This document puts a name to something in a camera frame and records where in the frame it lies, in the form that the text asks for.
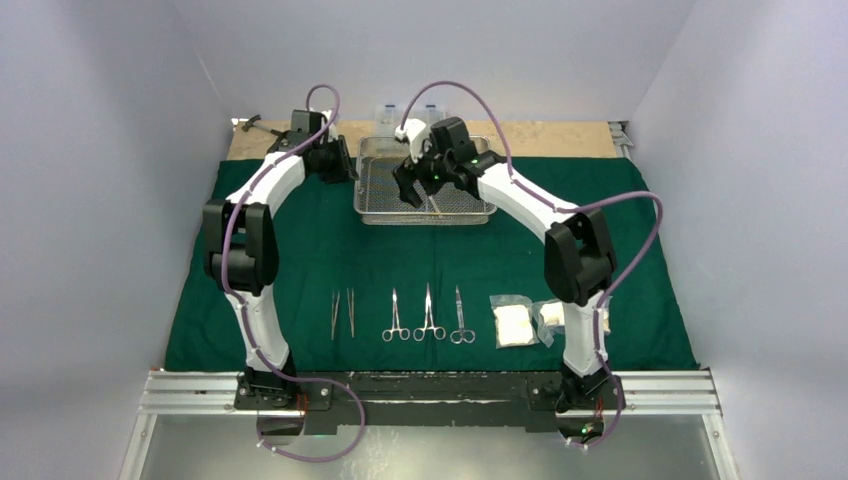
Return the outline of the silver tweezers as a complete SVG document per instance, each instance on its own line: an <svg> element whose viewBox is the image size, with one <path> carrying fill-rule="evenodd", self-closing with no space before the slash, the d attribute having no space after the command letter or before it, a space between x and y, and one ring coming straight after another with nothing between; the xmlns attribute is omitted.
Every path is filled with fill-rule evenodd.
<svg viewBox="0 0 848 480"><path fill-rule="evenodd" d="M330 338L335 339L338 321L338 312L340 305L340 292L338 290L331 294L331 320L330 320Z"/></svg>
<svg viewBox="0 0 848 480"><path fill-rule="evenodd" d="M350 327L350 335L355 337L355 291L353 288L346 289L347 310Z"/></svg>
<svg viewBox="0 0 848 480"><path fill-rule="evenodd" d="M441 212L440 208L438 207L437 203L435 202L433 196L428 196L427 199L428 199L429 203L431 204L432 209L435 212L435 214L438 215L439 217L441 217L442 212Z"/></svg>

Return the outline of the metal wire mesh tray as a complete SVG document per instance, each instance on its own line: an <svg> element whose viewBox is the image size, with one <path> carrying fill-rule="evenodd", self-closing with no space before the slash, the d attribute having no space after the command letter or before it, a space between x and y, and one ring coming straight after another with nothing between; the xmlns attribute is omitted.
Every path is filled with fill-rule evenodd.
<svg viewBox="0 0 848 480"><path fill-rule="evenodd" d="M392 170L408 154L408 146L393 137L368 136L361 139L356 159L359 179L354 186L353 206L366 225L468 226L486 224L496 207L446 184L435 202L442 212L435 214L427 196L414 208L399 199Z"/></svg>

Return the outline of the silver hemostat forceps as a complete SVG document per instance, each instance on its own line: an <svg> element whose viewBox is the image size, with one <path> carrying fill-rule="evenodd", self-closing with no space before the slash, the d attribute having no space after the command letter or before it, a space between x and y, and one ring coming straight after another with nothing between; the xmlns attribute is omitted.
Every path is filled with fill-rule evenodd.
<svg viewBox="0 0 848 480"><path fill-rule="evenodd" d="M428 333L430 333L436 340L444 340L447 336L445 328L436 325L430 285L426 286L423 325L412 331L413 340L421 342L425 339Z"/></svg>
<svg viewBox="0 0 848 480"><path fill-rule="evenodd" d="M406 341L411 337L411 330L401 325L398 295L395 288L392 289L391 324L382 332L381 337L384 342L390 342L395 338Z"/></svg>

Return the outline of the silver surgical scissors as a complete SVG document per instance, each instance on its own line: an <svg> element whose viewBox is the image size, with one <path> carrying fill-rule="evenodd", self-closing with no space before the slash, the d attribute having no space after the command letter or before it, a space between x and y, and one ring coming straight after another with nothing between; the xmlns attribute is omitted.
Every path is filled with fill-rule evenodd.
<svg viewBox="0 0 848 480"><path fill-rule="evenodd" d="M455 305L456 305L456 320L457 328L450 333L450 341L453 344L471 344L476 340L474 330L466 326L463 301L461 291L458 286L455 287Z"/></svg>

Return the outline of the white gauze packet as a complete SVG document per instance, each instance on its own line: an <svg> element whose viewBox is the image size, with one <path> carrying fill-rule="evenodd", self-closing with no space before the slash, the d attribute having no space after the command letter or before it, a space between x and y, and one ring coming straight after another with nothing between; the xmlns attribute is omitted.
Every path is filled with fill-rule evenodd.
<svg viewBox="0 0 848 480"><path fill-rule="evenodd" d="M497 349L531 346L538 342L531 316L531 299L523 295L489 297L494 315Z"/></svg>

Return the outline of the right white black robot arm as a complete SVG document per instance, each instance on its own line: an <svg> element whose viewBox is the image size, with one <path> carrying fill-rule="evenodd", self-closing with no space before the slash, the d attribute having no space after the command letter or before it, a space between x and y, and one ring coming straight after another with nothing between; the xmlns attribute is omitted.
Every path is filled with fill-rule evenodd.
<svg viewBox="0 0 848 480"><path fill-rule="evenodd" d="M544 278L560 301L590 313L565 320L561 392L576 407L596 399L609 375L603 336L617 259L599 209L584 210L533 184L505 156L480 150L466 124L451 117L432 124L418 119L396 128L409 148L392 175L401 201L418 207L447 184L494 205L529 229L544 246Z"/></svg>

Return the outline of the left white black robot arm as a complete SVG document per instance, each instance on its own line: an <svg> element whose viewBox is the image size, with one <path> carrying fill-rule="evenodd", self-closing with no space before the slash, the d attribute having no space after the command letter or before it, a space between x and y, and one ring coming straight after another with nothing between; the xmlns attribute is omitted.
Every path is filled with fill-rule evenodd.
<svg viewBox="0 0 848 480"><path fill-rule="evenodd" d="M280 254L273 217L310 175L326 183L355 178L336 119L334 110L293 111L289 130L249 180L203 207L204 271L233 307L246 348L238 405L256 401L265 408L287 408L304 382L296 374L274 301Z"/></svg>

